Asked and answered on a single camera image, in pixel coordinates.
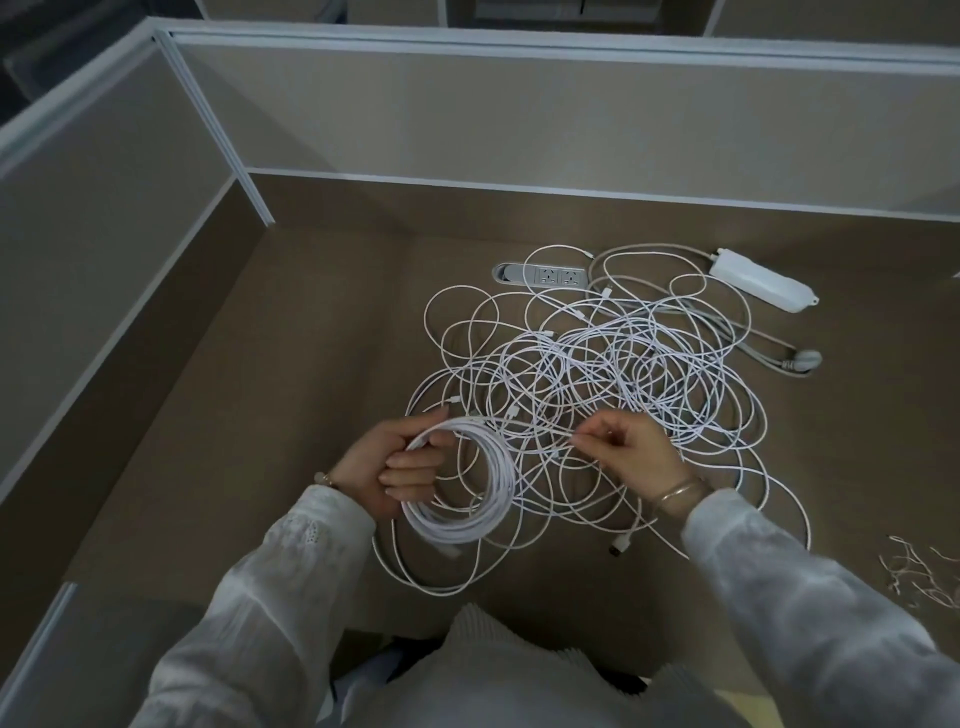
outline power strip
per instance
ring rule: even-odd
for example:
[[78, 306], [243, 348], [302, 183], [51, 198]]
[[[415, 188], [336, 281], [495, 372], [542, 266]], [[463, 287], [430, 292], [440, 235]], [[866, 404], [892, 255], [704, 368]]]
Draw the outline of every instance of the power strip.
[[587, 270], [562, 265], [498, 263], [493, 267], [493, 280], [506, 285], [529, 285], [531, 288], [587, 288]]

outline bangle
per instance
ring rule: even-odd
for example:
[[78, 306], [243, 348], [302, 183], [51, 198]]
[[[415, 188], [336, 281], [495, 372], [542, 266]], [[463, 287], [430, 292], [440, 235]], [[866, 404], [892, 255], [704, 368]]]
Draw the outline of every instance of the bangle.
[[698, 485], [704, 486], [707, 490], [711, 492], [713, 491], [713, 488], [710, 487], [710, 484], [704, 478], [700, 477], [699, 475], [692, 475], [686, 480], [682, 480], [681, 482], [679, 482], [677, 485], [675, 485], [673, 488], [668, 490], [666, 493], [664, 493], [662, 496], [660, 496], [654, 501], [653, 515], [654, 516], [657, 515], [657, 512], [660, 510], [660, 508], [663, 506], [663, 504], [666, 501], [668, 501], [674, 496], [679, 496], [682, 493], [686, 493], [688, 490], [690, 490], [691, 488], [695, 488]]

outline forearm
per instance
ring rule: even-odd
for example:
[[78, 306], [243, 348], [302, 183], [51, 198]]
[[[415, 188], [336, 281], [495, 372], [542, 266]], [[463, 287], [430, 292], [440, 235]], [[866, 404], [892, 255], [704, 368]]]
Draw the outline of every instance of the forearm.
[[734, 491], [697, 506], [684, 543], [768, 677], [839, 725], [948, 725], [960, 667], [849, 571], [806, 550]]
[[346, 496], [307, 489], [160, 660], [133, 725], [312, 725], [372, 532]]

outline finger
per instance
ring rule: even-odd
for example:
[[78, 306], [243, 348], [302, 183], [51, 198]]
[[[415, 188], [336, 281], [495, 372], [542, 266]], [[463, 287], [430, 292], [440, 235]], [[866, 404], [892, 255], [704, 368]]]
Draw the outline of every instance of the finger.
[[437, 491], [432, 485], [415, 485], [407, 488], [387, 488], [385, 493], [400, 502], [425, 503], [432, 500]]
[[599, 460], [604, 465], [615, 466], [619, 460], [620, 448], [611, 445], [592, 435], [575, 434], [570, 438], [570, 444], [593, 460]]
[[628, 412], [623, 409], [601, 409], [583, 420], [576, 429], [577, 434], [605, 437], [610, 432], [626, 433], [638, 419], [644, 418], [642, 412]]
[[404, 468], [438, 468], [444, 463], [445, 453], [436, 448], [420, 448], [395, 452], [387, 458], [387, 467], [402, 470]]
[[399, 471], [388, 468], [377, 479], [386, 486], [403, 488], [408, 485], [433, 485], [436, 478], [437, 471], [433, 468], [413, 468]]
[[449, 408], [446, 405], [434, 407], [429, 412], [422, 415], [412, 415], [400, 420], [388, 420], [384, 427], [400, 437], [417, 437], [421, 432], [433, 425], [439, 425], [449, 416]]
[[457, 444], [457, 436], [448, 429], [438, 429], [430, 433], [430, 445], [434, 448], [452, 448]]

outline power socket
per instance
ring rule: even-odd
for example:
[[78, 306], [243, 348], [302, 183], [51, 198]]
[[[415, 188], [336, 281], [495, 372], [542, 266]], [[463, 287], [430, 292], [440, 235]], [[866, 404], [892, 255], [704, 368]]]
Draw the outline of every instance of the power socket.
[[571, 285], [580, 287], [581, 271], [572, 268], [560, 269], [560, 285]]
[[557, 269], [541, 267], [537, 269], [537, 283], [540, 285], [557, 285]]

